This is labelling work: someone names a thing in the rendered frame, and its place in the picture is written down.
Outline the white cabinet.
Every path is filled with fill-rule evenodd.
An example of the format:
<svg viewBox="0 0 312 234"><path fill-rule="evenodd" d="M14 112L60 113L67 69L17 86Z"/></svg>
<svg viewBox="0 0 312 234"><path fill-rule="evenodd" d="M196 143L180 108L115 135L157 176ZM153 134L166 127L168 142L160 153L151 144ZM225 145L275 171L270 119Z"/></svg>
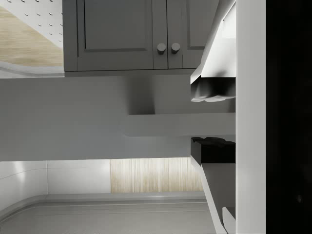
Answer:
<svg viewBox="0 0 312 234"><path fill-rule="evenodd" d="M62 0L66 76L191 74L221 0Z"/></svg>

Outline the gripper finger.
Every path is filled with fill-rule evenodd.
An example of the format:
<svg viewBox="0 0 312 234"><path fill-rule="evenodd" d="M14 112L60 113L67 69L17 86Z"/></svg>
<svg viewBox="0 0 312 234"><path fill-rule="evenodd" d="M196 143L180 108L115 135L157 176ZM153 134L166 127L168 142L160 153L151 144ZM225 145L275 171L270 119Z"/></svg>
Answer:
<svg viewBox="0 0 312 234"><path fill-rule="evenodd" d="M199 173L217 234L235 234L235 143L191 138L191 164Z"/></svg>
<svg viewBox="0 0 312 234"><path fill-rule="evenodd" d="M191 74L191 101L236 97L236 0L220 0L200 65Z"/></svg>

